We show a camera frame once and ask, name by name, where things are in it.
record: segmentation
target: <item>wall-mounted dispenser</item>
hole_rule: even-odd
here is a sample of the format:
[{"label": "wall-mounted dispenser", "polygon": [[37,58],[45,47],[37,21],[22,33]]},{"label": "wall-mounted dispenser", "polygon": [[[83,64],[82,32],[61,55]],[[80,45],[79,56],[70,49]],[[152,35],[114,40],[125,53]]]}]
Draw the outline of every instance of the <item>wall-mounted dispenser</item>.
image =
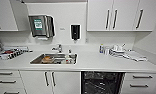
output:
[{"label": "wall-mounted dispenser", "polygon": [[29,16],[30,27],[33,37],[53,37],[54,25],[53,18],[46,15]]},{"label": "wall-mounted dispenser", "polygon": [[72,39],[80,39],[80,25],[71,25]]}]

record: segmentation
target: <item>drawer handle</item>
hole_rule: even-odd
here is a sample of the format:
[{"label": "drawer handle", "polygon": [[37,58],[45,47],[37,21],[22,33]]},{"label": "drawer handle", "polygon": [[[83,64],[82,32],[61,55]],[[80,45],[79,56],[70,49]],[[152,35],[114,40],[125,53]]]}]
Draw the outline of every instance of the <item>drawer handle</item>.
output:
[{"label": "drawer handle", "polygon": [[55,87],[56,83],[55,83],[55,77],[54,77],[54,72],[52,72],[52,80],[53,80],[53,83],[54,83],[54,87]]},{"label": "drawer handle", "polygon": [[49,83],[48,83],[48,78],[47,78],[47,72],[45,72],[45,80],[46,80],[46,84],[47,84],[47,86],[48,86]]},{"label": "drawer handle", "polygon": [[17,93],[8,93],[8,92],[5,92],[4,94],[19,94],[20,92],[17,92]]},{"label": "drawer handle", "polygon": [[131,85],[130,84],[130,87],[149,87],[148,85]]},{"label": "drawer handle", "polygon": [[0,73],[0,75],[12,75],[13,73]]},{"label": "drawer handle", "polygon": [[133,78],[153,78],[152,76],[133,76]]},{"label": "drawer handle", "polygon": [[14,83],[16,83],[16,81],[13,81],[13,82],[4,82],[4,81],[0,81],[0,83],[10,83],[10,84],[14,84]]}]

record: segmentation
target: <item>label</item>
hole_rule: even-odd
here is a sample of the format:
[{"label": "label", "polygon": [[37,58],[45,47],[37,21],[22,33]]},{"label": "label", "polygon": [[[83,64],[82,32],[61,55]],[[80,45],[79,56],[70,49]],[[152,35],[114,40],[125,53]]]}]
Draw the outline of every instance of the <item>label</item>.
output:
[{"label": "label", "polygon": [[35,30],[42,30],[42,21],[41,19],[34,20]]}]

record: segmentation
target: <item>dishwasher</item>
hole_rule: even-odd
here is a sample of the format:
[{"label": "dishwasher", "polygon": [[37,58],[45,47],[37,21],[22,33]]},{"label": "dishwasher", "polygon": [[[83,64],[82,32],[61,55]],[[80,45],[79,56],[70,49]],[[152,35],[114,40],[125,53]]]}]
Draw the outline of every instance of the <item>dishwasher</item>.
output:
[{"label": "dishwasher", "polygon": [[119,94],[124,73],[81,72],[81,94]]}]

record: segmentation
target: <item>faucet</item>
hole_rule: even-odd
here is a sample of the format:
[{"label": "faucet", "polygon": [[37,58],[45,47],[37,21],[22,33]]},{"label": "faucet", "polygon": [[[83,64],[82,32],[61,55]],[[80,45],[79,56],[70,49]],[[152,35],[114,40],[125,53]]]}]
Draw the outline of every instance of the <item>faucet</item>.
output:
[{"label": "faucet", "polygon": [[62,53],[62,45],[58,44],[58,47],[57,48],[52,48],[52,50],[58,50],[59,53]]}]

